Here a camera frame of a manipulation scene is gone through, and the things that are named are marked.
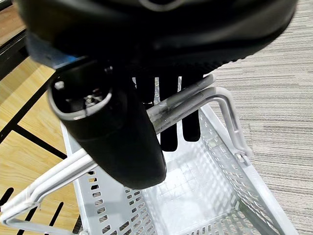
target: screw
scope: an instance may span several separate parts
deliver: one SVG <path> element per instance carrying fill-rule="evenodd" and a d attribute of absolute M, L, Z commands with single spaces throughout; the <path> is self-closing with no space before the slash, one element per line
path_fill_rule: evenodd
<path fill-rule="evenodd" d="M 64 81 L 59 81 L 54 83 L 54 88 L 59 90 L 63 90 L 64 89 Z"/>
<path fill-rule="evenodd" d="M 235 157 L 236 157 L 237 161 L 239 161 L 240 163 L 244 163 L 244 162 L 245 162 L 245 160 L 243 159 L 243 157 L 241 156 L 241 154 L 236 153 L 236 154 L 235 154 Z"/>
<path fill-rule="evenodd" d="M 105 68 L 104 71 L 105 71 L 107 74 L 111 74 L 112 71 L 113 71 L 113 67 L 112 67 L 112 66 L 109 66 L 109 67 Z"/>

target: gray carpet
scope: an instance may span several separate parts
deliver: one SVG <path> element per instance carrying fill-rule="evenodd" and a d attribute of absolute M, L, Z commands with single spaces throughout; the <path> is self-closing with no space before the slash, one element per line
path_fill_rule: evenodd
<path fill-rule="evenodd" d="M 214 74 L 235 98 L 255 168 L 299 234 L 312 235 L 313 0 L 271 45 Z"/>

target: white plastic basket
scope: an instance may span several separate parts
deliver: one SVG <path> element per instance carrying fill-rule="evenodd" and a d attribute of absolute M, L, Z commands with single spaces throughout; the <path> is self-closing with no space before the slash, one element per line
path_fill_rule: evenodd
<path fill-rule="evenodd" d="M 250 163 L 252 152 L 230 92 L 208 88 L 214 81 L 210 74 L 147 110 L 160 133 L 201 107 L 201 139 L 185 142 L 177 125 L 178 149 L 164 153 L 167 176 L 161 184 L 145 190 L 124 187 L 98 167 L 62 126 L 68 158 L 1 206 L 0 222 L 45 234 L 73 235 L 16 217 L 74 181 L 80 235 L 298 234 Z M 209 105 L 203 106 L 210 101 L 219 103 L 227 129 Z"/>
<path fill-rule="evenodd" d="M 237 159 L 209 105 L 201 140 L 164 152 L 167 176 L 145 189 L 123 187 L 100 167 L 74 182 L 83 231 L 90 235 L 295 235 L 285 213 L 250 164 Z M 64 133 L 67 153 L 80 147 Z"/>

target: wooden surface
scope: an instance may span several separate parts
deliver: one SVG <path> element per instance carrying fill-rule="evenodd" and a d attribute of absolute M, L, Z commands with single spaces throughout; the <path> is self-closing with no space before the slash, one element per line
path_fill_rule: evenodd
<path fill-rule="evenodd" d="M 12 131 L 0 144 L 0 195 L 9 187 L 14 188 L 12 196 L 16 195 L 60 161 L 60 158 Z M 31 221 L 48 225 L 60 202 L 64 202 L 64 205 L 55 226 L 72 231 L 79 215 L 72 184 L 47 196 Z M 16 233 L 16 230 L 0 225 L 0 234 Z"/>
<path fill-rule="evenodd" d="M 0 130 L 53 73 L 28 57 L 0 81 Z"/>
<path fill-rule="evenodd" d="M 235 98 L 256 170 L 299 234 L 312 235 L 313 0 L 299 1 L 268 47 L 213 73 Z"/>
<path fill-rule="evenodd" d="M 51 111 L 46 93 L 21 119 L 19 125 L 66 154 L 60 120 Z"/>
<path fill-rule="evenodd" d="M 25 29 L 14 6 L 0 11 L 0 46 Z"/>

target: basket grid hole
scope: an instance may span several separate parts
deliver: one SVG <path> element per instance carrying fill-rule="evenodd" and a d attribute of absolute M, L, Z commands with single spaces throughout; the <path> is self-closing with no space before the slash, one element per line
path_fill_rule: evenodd
<path fill-rule="evenodd" d="M 142 231 L 144 230 L 143 227 L 141 227 L 137 232 L 136 232 L 136 235 L 140 235 L 142 233 Z"/>
<path fill-rule="evenodd" d="M 128 229 L 123 235 L 129 235 L 131 234 L 131 232 L 132 232 L 132 229 Z"/>
<path fill-rule="evenodd" d="M 141 204 L 138 206 L 138 208 L 140 209 L 140 208 L 142 208 L 144 205 L 145 205 L 145 203 L 143 202 L 143 203 L 141 203 Z"/>
<path fill-rule="evenodd" d="M 140 214 L 144 214 L 144 212 L 147 211 L 147 208 L 142 209 L 142 211 L 140 212 Z"/>
<path fill-rule="evenodd" d="M 151 226 L 148 228 L 147 232 L 150 232 L 152 229 L 153 229 L 153 225 L 151 225 Z"/>
<path fill-rule="evenodd" d="M 129 226 L 129 221 L 127 221 L 125 224 L 123 224 L 121 227 L 119 227 L 119 230 L 124 230 L 127 226 Z"/>
<path fill-rule="evenodd" d="M 237 233 L 237 230 L 236 230 L 235 226 L 232 223 L 230 223 L 229 227 L 230 227 L 230 230 L 231 230 L 232 233 L 234 233 L 234 234 Z"/>
<path fill-rule="evenodd" d="M 107 219 L 108 219 L 108 216 L 104 215 L 104 216 L 99 218 L 99 222 L 102 223 L 103 221 L 106 221 Z"/>
<path fill-rule="evenodd" d="M 131 221 L 134 222 L 136 219 L 138 219 L 139 214 L 136 214 L 133 218 L 131 218 Z"/>
<path fill-rule="evenodd" d="M 148 226 L 151 223 L 151 219 L 149 219 L 146 223 L 145 226 Z"/>
<path fill-rule="evenodd" d="M 137 197 L 137 198 L 136 198 L 136 201 L 139 201 L 140 199 L 142 199 L 142 196 Z"/>
<path fill-rule="evenodd" d="M 108 225 L 105 228 L 102 229 L 102 234 L 105 234 L 107 231 L 109 231 L 111 229 L 111 226 Z"/>
<path fill-rule="evenodd" d="M 94 190 L 94 189 L 97 189 L 97 188 L 99 188 L 99 185 L 92 185 L 90 189 Z"/>
<path fill-rule="evenodd" d="M 135 224 L 134 224 L 134 228 L 138 228 L 139 227 L 139 225 L 141 224 L 141 219 L 140 220 L 138 220 Z"/>
<path fill-rule="evenodd" d="M 97 181 L 97 178 L 96 178 L 96 177 L 89 179 L 89 183 L 93 183 L 93 182 L 96 182 L 96 181 Z"/>
<path fill-rule="evenodd" d="M 97 214 L 101 214 L 103 212 L 106 211 L 106 208 L 105 207 L 101 207 L 100 209 L 97 210 Z"/>
<path fill-rule="evenodd" d="M 102 200 L 102 199 L 97 200 L 97 201 L 94 202 L 94 204 L 95 204 L 96 206 L 99 206 L 99 205 L 103 204 L 103 200 Z"/>
<path fill-rule="evenodd" d="M 101 192 L 95 192 L 92 194 L 93 197 L 99 197 L 101 196 Z"/>
<path fill-rule="evenodd" d="M 147 214 L 145 214 L 144 216 L 143 216 L 143 220 L 145 220 L 146 218 L 148 218 L 149 217 L 149 214 L 147 213 Z"/>

